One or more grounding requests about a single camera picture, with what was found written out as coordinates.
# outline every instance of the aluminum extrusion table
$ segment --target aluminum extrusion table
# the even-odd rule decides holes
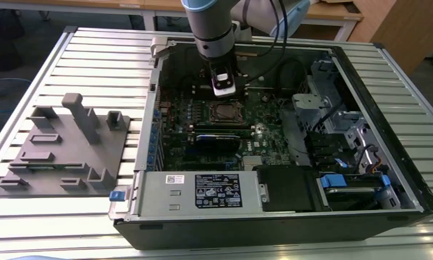
[[[62,33],[0,134],[0,179],[33,126],[36,105],[81,93],[96,114],[120,110],[132,117],[117,185],[132,183],[154,36],[190,34],[77,28]],[[254,41],[269,41],[254,38]],[[386,120],[433,191],[433,108],[385,49],[368,43],[294,40],[342,47]],[[69,113],[62,107],[58,113]],[[212,250],[137,251],[113,228],[108,198],[0,198],[0,259],[156,257],[158,259],[433,259],[433,221],[401,227],[360,242],[256,246]]]

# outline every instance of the metal case frame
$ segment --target metal case frame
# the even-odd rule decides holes
[[[189,42],[189,39],[181,38],[172,40]],[[265,46],[262,42],[238,42],[238,44]],[[288,44],[288,47],[317,49],[316,45],[308,44]],[[141,207],[141,185],[145,176],[144,155],[148,154],[145,153],[148,146],[142,145],[149,143],[148,133],[150,132],[150,124],[145,121],[141,129],[141,133],[145,134],[141,134],[140,138],[133,192],[129,198],[129,212],[124,219],[114,221],[114,228],[136,249],[208,248],[357,241],[392,228],[413,225],[433,218],[433,193],[377,107],[376,101],[368,92],[360,75],[341,47],[322,45],[320,48],[329,50],[329,54],[344,76],[361,111],[368,122],[370,122],[378,143],[381,145],[384,144],[385,153],[390,155],[392,162],[397,166],[410,188],[408,192],[413,193],[418,201],[418,204],[414,201],[416,209],[398,211],[378,210],[376,212],[337,212],[336,214],[298,213],[294,216],[273,214],[272,217],[262,218],[250,216],[238,216],[237,218],[214,216],[208,219],[142,218],[136,212],[138,212],[138,208]],[[156,63],[156,71],[161,68],[161,62],[162,58]],[[158,82],[158,74],[154,74],[154,76],[157,78],[152,82],[156,83]],[[149,91],[154,93],[156,85],[152,86]],[[154,100],[148,99],[148,113],[152,113],[152,109],[148,110],[148,107],[153,107],[150,102],[154,102]]]

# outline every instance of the black cable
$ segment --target black cable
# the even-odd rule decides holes
[[[273,0],[269,0],[269,3],[272,4],[272,8],[273,8],[273,12],[274,12],[274,17],[276,17],[276,36],[274,36],[274,41],[272,43],[272,45],[269,46],[268,50],[265,51],[265,53],[261,53],[257,55],[257,57],[262,57],[265,56],[268,53],[270,53],[270,51],[273,50],[276,43],[277,43],[277,39],[280,37],[280,17],[277,15],[277,11],[276,11],[276,5]]]
[[[289,63],[297,63],[301,65],[302,68],[302,72],[304,72],[304,79],[302,79],[302,84],[306,82],[308,80],[308,72],[306,72],[306,68],[302,64],[301,61],[298,61],[294,57],[289,57],[286,58],[284,61],[281,61],[281,63],[277,65],[276,67],[276,71],[274,71],[274,81],[273,81],[273,88],[277,89],[277,91],[281,91],[281,73],[282,73],[282,69],[285,67],[285,65],[288,65]]]
[[[313,132],[316,130],[316,128],[324,123],[324,121],[332,116],[332,114],[334,112],[337,112],[338,108],[341,107],[341,105],[344,104],[344,101],[341,100],[337,105],[334,105],[329,112],[326,112],[326,114],[324,115],[324,117],[318,120],[318,122],[314,124],[313,128],[310,129]]]
[[[360,170],[360,163],[361,163],[361,160],[362,160],[362,157],[364,157],[364,153],[366,152],[366,149],[369,149],[370,147],[373,147],[374,145],[373,144],[368,144],[361,152],[360,152],[360,155],[358,155],[358,159],[356,161],[356,166],[354,166],[354,170],[353,170],[353,174],[357,174],[358,173],[358,170]]]
[[[244,24],[248,24],[248,22],[246,22],[246,13],[248,13],[248,7],[250,5],[250,1],[252,0],[245,0],[245,2],[244,2],[244,7],[242,7],[242,23]]]
[[[289,36],[289,23],[288,23],[288,12],[286,12],[286,7],[284,5],[284,1],[280,1],[280,6],[281,6],[281,10],[282,10],[282,17],[284,17],[284,41],[282,41],[282,50],[281,50],[281,55],[277,58],[276,62],[273,65],[270,65],[268,67],[268,69],[265,71],[262,71],[261,73],[258,73],[258,75],[256,75],[254,77],[250,77],[246,82],[252,82],[254,81],[257,78],[260,78],[261,76],[264,76],[268,72],[270,72],[270,70],[277,66],[277,64],[281,62],[282,58],[284,58],[284,53],[286,52],[286,46],[288,46],[288,36]]]

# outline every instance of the blue clip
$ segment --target blue clip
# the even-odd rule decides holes
[[[384,186],[389,187],[392,185],[389,177],[386,175],[382,175],[380,178],[382,179]]]
[[[110,191],[109,201],[110,202],[124,202],[125,201],[125,191]]]
[[[341,174],[326,174],[320,179],[320,183],[322,185],[322,188],[329,187],[346,187],[346,182],[344,175]]]
[[[340,160],[338,158],[334,158],[334,160],[337,161],[337,163],[342,168],[348,168],[348,164],[342,160]]]

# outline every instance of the warning label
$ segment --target warning label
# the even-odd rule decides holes
[[[238,174],[196,175],[196,207],[242,207]]]

